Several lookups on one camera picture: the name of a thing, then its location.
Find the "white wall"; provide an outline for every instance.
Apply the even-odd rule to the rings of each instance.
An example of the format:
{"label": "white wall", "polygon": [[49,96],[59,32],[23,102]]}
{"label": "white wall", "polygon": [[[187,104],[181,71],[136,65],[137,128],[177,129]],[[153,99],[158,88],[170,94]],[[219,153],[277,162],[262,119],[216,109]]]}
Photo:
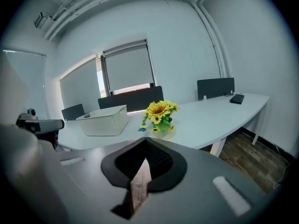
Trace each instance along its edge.
{"label": "white wall", "polygon": [[[270,96],[262,137],[296,154],[299,59],[292,34],[269,0],[205,0],[231,57],[237,91]],[[254,131],[253,123],[246,127]]]}
{"label": "white wall", "polygon": [[178,0],[143,0],[113,7],[69,29],[57,48],[57,75],[108,44],[145,33],[157,84],[164,98],[197,100],[197,80],[218,78],[215,51],[204,24]]}
{"label": "white wall", "polygon": [[27,109],[34,108],[39,119],[47,119],[46,103],[44,98],[44,62],[45,57],[22,52],[4,52],[10,65],[29,88],[30,95],[25,104]]}
{"label": "white wall", "polygon": [[50,0],[26,0],[8,24],[1,37],[1,46],[46,55],[44,91],[46,114],[49,119],[61,119],[63,109],[59,81],[55,77],[57,42],[43,39],[43,32],[35,28],[33,21],[41,11],[53,13],[55,5]]}

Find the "curved white desk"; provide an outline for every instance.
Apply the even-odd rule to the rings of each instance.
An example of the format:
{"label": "curved white desk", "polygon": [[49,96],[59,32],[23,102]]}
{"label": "curved white desk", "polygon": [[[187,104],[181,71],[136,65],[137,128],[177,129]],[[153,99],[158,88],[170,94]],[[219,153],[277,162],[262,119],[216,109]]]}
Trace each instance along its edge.
{"label": "curved white desk", "polygon": [[[196,149],[213,144],[211,153],[219,156],[226,137],[256,116],[269,99],[268,96],[256,94],[243,95],[245,97],[241,105],[230,103],[232,96],[179,105],[180,111],[172,116],[173,124],[176,125],[176,135],[168,141]],[[142,113],[129,114],[129,122],[118,136],[85,136],[77,121],[68,121],[64,129],[59,131],[59,144],[70,149],[87,149],[141,137],[155,137],[150,132],[150,126],[145,132],[138,131]],[[253,144],[258,137],[261,123],[262,115]]]}

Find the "office chair backrest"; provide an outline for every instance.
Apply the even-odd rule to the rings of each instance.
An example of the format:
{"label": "office chair backrest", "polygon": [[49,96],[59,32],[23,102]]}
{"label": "office chair backrest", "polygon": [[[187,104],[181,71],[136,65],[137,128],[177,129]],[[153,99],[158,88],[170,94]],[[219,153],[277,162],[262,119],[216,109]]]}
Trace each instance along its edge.
{"label": "office chair backrest", "polygon": [[75,120],[76,118],[85,115],[83,105],[74,105],[61,111],[64,120]]}

